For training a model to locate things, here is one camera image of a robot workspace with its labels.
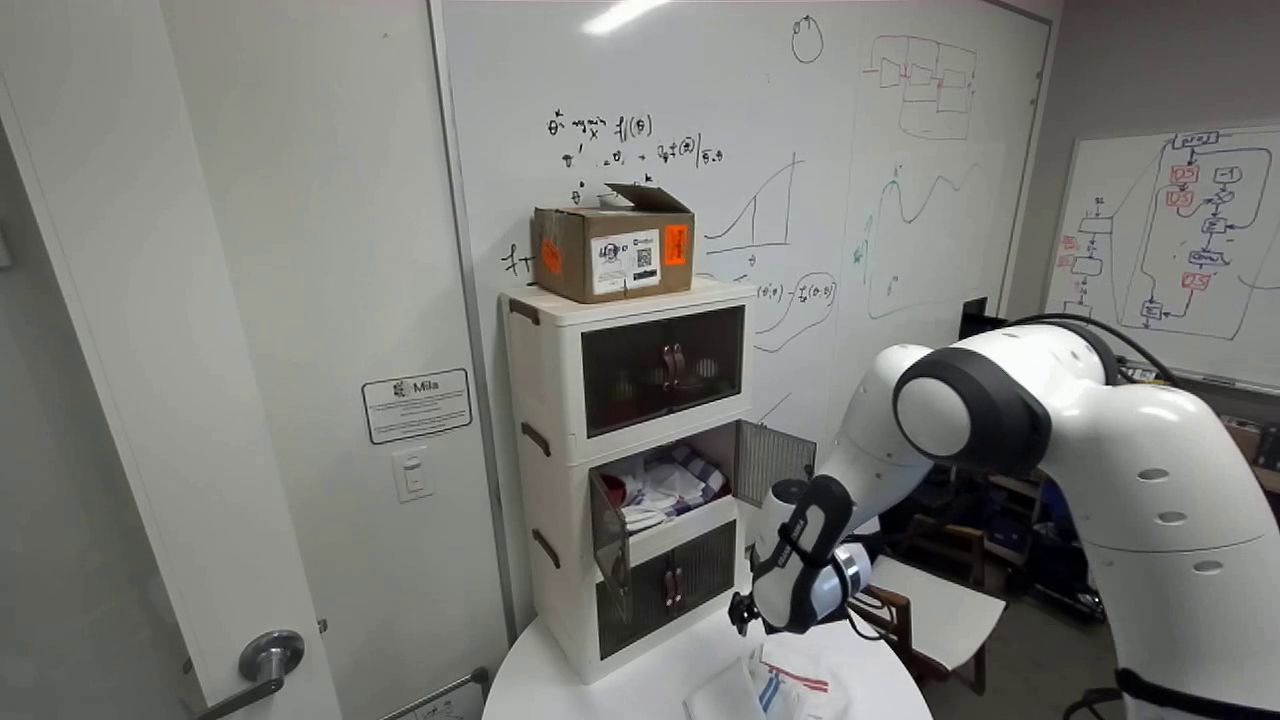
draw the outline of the cardboard box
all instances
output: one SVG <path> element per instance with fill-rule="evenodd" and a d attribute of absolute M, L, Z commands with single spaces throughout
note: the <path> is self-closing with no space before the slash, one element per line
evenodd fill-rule
<path fill-rule="evenodd" d="M 532 278 L 582 303 L 683 291 L 697 247 L 693 211 L 659 186 L 607 186 L 631 207 L 532 211 Z"/>

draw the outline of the white table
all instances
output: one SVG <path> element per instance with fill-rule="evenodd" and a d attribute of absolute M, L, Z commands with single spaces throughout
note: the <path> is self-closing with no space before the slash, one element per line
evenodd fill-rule
<path fill-rule="evenodd" d="M 922 571 L 894 556 L 877 561 L 871 584 L 913 600 L 913 647 L 943 662 L 950 671 L 970 662 L 988 643 L 1005 611 L 1005 600 Z"/>
<path fill-rule="evenodd" d="M 502 662 L 485 720 L 680 720 L 683 698 L 753 653 L 761 623 L 738 635 L 726 611 L 708 611 L 687 632 L 637 654 L 631 662 L 583 683 L 556 638 L 532 619 Z M 853 720 L 930 720 L 930 705 L 890 643 L 853 635 L 850 623 L 826 623 L 801 638 L 842 674 Z"/>

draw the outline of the white wall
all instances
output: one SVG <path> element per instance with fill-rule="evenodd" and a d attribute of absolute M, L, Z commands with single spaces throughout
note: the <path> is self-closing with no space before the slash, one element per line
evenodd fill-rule
<path fill-rule="evenodd" d="M 482 415 L 372 447 L 361 382 L 471 367 L 423 0 L 164 0 L 347 716 L 507 647 Z M 398 451 L 438 497 L 399 503 Z"/>
<path fill-rule="evenodd" d="M 1013 312 L 1037 312 L 1081 134 L 1277 121 L 1277 0 L 1072 0 L 1058 42 Z"/>
<path fill-rule="evenodd" d="M 174 720 L 186 643 L 0 130 L 0 716 Z"/>

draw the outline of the label on box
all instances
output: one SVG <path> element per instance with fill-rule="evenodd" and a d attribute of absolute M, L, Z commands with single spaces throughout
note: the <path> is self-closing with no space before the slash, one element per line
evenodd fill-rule
<path fill-rule="evenodd" d="M 687 222 L 663 226 L 663 265 L 683 267 L 687 265 Z"/>
<path fill-rule="evenodd" d="M 592 291 L 657 289 L 663 278 L 659 232 L 620 232 L 592 238 Z"/>
<path fill-rule="evenodd" d="M 372 444 L 439 435 L 471 423 L 468 370 L 398 376 L 361 386 Z"/>

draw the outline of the electrical outlet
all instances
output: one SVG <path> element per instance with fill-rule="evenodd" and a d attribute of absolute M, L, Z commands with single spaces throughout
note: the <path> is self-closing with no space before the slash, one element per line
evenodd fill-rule
<path fill-rule="evenodd" d="M 429 465 L 429 451 L 417 447 L 417 451 L 398 454 L 398 498 L 417 503 L 429 497 L 438 497 L 438 471 Z"/>
<path fill-rule="evenodd" d="M 482 720 L 485 712 L 485 687 L 476 679 L 457 683 L 423 705 L 414 705 L 409 712 L 391 720 Z"/>

